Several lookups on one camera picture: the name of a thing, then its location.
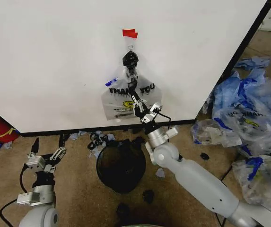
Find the silver bracket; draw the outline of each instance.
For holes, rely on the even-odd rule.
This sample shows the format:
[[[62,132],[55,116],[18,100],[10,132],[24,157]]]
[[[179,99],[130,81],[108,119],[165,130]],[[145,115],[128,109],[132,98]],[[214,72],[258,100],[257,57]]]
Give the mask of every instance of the silver bracket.
[[[148,151],[148,153],[150,155],[150,159],[151,159],[152,164],[157,165],[155,160],[154,160],[153,150],[152,150],[152,147],[150,146],[149,142],[146,142],[145,146],[146,146],[146,149],[147,149],[147,151]]]
[[[56,160],[57,158],[62,159],[66,154],[66,148],[58,148],[54,154],[49,158],[50,160]]]

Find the black mesh basket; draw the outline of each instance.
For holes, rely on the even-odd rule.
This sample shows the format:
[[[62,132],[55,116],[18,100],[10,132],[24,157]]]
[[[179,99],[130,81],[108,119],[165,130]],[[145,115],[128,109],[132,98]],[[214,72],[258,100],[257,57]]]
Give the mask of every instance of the black mesh basket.
[[[145,156],[141,150],[143,139],[109,141],[96,161],[99,179],[118,193],[132,191],[144,175]]]

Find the floor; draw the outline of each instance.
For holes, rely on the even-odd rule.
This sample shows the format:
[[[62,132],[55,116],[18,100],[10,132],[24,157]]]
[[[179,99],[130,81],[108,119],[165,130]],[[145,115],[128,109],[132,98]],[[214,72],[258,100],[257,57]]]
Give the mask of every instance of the floor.
[[[257,32],[245,50],[242,57],[271,56],[271,32]],[[266,75],[271,77],[271,64],[266,69]],[[191,125],[180,126],[180,132],[171,139],[180,154],[192,159],[209,170],[216,177],[221,177],[233,162],[236,151],[234,148],[221,146],[203,146],[194,144],[190,134]],[[133,139],[145,135],[140,132],[113,131],[117,140]],[[39,154],[53,153],[58,146],[59,136],[40,137]],[[18,176],[22,165],[26,162],[26,154],[30,152],[35,138],[18,138],[12,149],[0,150],[0,208],[15,199],[21,189]],[[128,194],[118,194],[104,186],[96,174],[96,158],[88,157],[88,134],[77,140],[68,140],[66,156],[57,165],[55,172],[57,210],[60,214],[60,227],[104,227],[117,226],[119,219],[116,208],[120,202],[129,205],[133,220],[138,223],[157,224],[174,227],[218,227],[212,212],[204,208],[174,179],[172,173],[165,169],[165,178],[155,175],[158,167],[151,164],[145,148],[146,172],[136,189]],[[204,152],[210,159],[205,161],[200,157]],[[24,174],[24,185],[30,190],[35,177],[29,170]],[[233,173],[225,179],[227,187],[242,200],[241,189]],[[145,190],[153,190],[155,198],[152,204],[142,199]],[[10,205],[4,210],[4,215],[18,226],[19,221],[30,210],[27,206]],[[0,219],[0,227],[5,226]]]

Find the plastic bag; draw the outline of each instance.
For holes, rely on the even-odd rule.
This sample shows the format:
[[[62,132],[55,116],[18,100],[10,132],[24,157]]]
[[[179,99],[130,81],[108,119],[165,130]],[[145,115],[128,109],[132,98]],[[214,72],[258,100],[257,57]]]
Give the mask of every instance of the plastic bag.
[[[223,136],[219,124],[212,119],[197,121],[191,127],[191,134],[194,143],[202,145],[220,144]]]
[[[237,71],[214,89],[214,104],[212,118],[214,114],[223,108],[240,106],[256,110],[252,103],[247,101],[246,91],[251,87],[265,83],[265,70],[253,69],[245,79],[240,79]]]
[[[233,71],[232,75],[228,79],[215,87],[212,118],[214,113],[216,113],[218,110],[225,107],[230,107],[239,99],[237,94],[239,84],[239,74],[237,71]]]
[[[223,128],[235,131],[245,141],[271,137],[271,118],[251,109],[225,108],[216,113],[214,120]]]
[[[260,155],[233,163],[233,172],[244,199],[271,209],[271,157]]]
[[[139,97],[146,100],[150,107],[155,102],[161,103],[161,90],[152,82],[139,75],[135,91]],[[108,120],[133,118],[133,101],[128,93],[128,79],[126,70],[122,76],[113,81],[108,90],[102,94],[104,112]]]
[[[191,127],[194,143],[202,145],[222,144],[223,147],[241,145],[240,138],[232,131],[223,130],[220,125],[212,120],[197,121]]]
[[[250,87],[246,90],[246,97],[256,110],[271,115],[271,79],[265,81],[256,87]]]

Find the black plastic piece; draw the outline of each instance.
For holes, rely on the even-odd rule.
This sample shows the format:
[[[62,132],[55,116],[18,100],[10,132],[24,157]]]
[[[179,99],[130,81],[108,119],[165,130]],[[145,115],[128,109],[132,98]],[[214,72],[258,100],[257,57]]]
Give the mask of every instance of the black plastic piece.
[[[32,188],[42,185],[55,185],[54,175],[44,171],[36,173],[36,181],[32,184]]]
[[[94,148],[96,148],[96,145],[95,145],[94,142],[92,141],[92,142],[90,142],[90,143],[88,144],[87,148],[88,148],[89,150],[93,150]]]
[[[116,209],[116,214],[120,220],[126,220],[130,215],[130,208],[125,203],[120,203]]]
[[[137,63],[139,62],[139,58],[137,54],[133,51],[129,51],[123,58],[122,63],[127,67],[130,75],[135,74],[135,67],[137,67]]]
[[[32,147],[31,147],[31,152],[36,154],[39,151],[39,138],[35,139],[35,142],[33,143]]]
[[[152,190],[146,190],[143,192],[143,200],[148,204],[151,204],[154,199],[154,192]]]
[[[203,160],[209,160],[210,159],[209,155],[207,155],[206,153],[201,153],[201,158]]]

